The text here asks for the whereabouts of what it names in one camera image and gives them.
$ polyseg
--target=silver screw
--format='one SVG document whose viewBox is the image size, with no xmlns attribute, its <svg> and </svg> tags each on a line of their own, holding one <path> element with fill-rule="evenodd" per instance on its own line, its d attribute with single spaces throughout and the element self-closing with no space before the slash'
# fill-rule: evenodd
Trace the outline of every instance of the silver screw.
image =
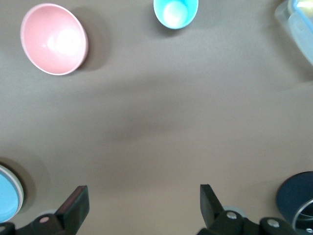
<svg viewBox="0 0 313 235">
<path fill-rule="evenodd" d="M 237 219 L 237 215 L 234 212 L 229 211 L 226 215 L 230 219 Z"/>
<path fill-rule="evenodd" d="M 279 228 L 279 223 L 276 220 L 274 220 L 274 219 L 269 219 L 268 220 L 268 225 L 270 225 L 270 226 L 272 226 L 274 228 Z"/>
<path fill-rule="evenodd" d="M 40 220 L 39 220 L 39 223 L 43 224 L 45 222 L 47 222 L 49 220 L 49 217 L 48 216 L 45 216 L 45 217 L 42 217 Z"/>
</svg>

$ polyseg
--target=clear plastic container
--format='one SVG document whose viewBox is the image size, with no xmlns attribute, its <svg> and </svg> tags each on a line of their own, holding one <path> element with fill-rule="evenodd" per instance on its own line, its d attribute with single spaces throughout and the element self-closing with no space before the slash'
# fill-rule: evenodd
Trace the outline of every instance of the clear plastic container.
<svg viewBox="0 0 313 235">
<path fill-rule="evenodd" d="M 286 0 L 275 16 L 313 65 L 313 0 Z"/>
</svg>

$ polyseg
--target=gray table surface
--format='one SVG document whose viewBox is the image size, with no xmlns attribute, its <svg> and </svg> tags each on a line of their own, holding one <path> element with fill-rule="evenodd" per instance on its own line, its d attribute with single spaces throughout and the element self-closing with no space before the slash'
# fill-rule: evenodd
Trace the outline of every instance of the gray table surface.
<svg viewBox="0 0 313 235">
<path fill-rule="evenodd" d="M 171 31 L 152 0 L 55 0 L 85 27 L 80 69 L 27 59 L 38 0 L 0 0 L 0 161 L 20 174 L 26 225 L 88 185 L 84 234 L 194 235 L 200 184 L 252 221 L 313 166 L 313 66 L 274 17 L 280 0 L 200 0 Z"/>
</svg>

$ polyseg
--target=turquoise cup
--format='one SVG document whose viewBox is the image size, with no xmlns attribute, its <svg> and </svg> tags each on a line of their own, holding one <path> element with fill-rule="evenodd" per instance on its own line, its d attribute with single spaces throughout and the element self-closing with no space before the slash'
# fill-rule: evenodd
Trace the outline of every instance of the turquoise cup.
<svg viewBox="0 0 313 235">
<path fill-rule="evenodd" d="M 195 18 L 199 0 L 154 0 L 157 19 L 170 29 L 180 29 Z"/>
</svg>

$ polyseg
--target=bowl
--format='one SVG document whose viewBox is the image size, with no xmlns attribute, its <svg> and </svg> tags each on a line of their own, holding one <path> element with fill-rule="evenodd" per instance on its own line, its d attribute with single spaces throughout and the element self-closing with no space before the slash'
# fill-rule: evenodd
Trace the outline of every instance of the bowl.
<svg viewBox="0 0 313 235">
<path fill-rule="evenodd" d="M 157 19 L 170 29 L 189 25 L 198 11 L 198 0 L 154 0 Z"/>
<path fill-rule="evenodd" d="M 0 165 L 0 223 L 15 216 L 22 207 L 24 192 L 16 175 Z"/>
<path fill-rule="evenodd" d="M 76 70 L 88 52 L 86 32 L 67 9 L 39 4 L 24 16 L 21 42 L 28 59 L 40 70 L 65 75 Z"/>
</svg>

